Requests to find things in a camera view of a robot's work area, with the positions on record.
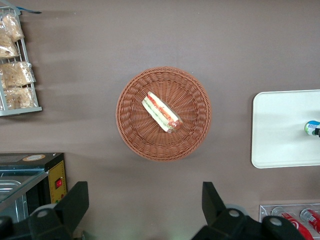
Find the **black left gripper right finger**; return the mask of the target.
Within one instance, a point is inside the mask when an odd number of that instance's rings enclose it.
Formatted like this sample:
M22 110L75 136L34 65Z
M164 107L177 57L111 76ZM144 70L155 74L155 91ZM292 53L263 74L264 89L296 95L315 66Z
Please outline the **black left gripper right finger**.
M262 222L241 210L227 208L212 182L202 183L202 211L207 225L194 240L299 240L300 232L287 219L267 216Z

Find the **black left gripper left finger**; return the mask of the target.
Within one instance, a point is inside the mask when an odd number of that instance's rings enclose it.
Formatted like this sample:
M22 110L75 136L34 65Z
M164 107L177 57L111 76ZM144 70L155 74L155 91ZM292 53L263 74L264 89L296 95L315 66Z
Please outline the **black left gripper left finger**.
M13 223L9 216L0 218L2 240L72 240L89 208L86 181L77 182L55 206L39 207L25 220Z

